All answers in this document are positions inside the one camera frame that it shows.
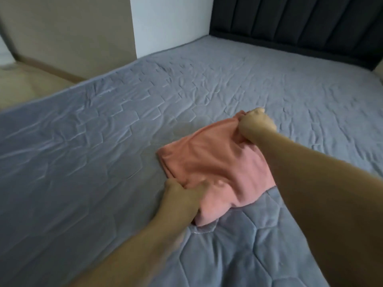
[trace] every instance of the pink towel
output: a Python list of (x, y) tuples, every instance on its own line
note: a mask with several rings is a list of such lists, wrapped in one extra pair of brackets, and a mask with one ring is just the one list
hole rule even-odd
[(253, 203), (275, 186), (261, 151), (238, 131), (239, 117), (245, 114), (240, 111), (157, 151), (167, 177), (184, 188), (205, 179), (211, 183), (194, 219), (197, 226), (213, 222), (231, 207)]

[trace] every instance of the dark gray headboard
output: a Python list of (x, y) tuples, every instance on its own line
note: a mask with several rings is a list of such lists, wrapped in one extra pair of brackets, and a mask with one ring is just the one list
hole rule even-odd
[(210, 34), (373, 69), (383, 0), (214, 0)]

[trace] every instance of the baseboard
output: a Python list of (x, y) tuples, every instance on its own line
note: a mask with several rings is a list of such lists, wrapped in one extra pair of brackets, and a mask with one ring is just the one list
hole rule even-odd
[(78, 77), (76, 75), (65, 72), (63, 70), (59, 70), (55, 67), (47, 65), (47, 64), (40, 62), (36, 59), (26, 57), (26, 56), (23, 56), (23, 55), (18, 54), (18, 53), (12, 53), (12, 55), (19, 62), (25, 63), (26, 65), (29, 65), (31, 67), (36, 67), (40, 70), (48, 72), (48, 73), (55, 75), (57, 77), (63, 78), (63, 79), (70, 81), (72, 83), (79, 83), (79, 82), (83, 82), (84, 80), (86, 80), (86, 78)]

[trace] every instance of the headboard panel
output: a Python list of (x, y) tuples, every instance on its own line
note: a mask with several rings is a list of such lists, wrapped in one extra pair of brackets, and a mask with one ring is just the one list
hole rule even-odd
[(214, 0), (210, 34), (373, 69), (383, 0)]

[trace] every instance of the quilted mattress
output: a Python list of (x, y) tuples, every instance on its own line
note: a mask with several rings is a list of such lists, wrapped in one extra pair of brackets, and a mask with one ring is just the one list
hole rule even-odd
[[(382, 176), (383, 87), (351, 65), (210, 36), (0, 113), (0, 285), (62, 286), (144, 227), (156, 150), (239, 110)], [(190, 226), (152, 286), (328, 286), (277, 188)]]

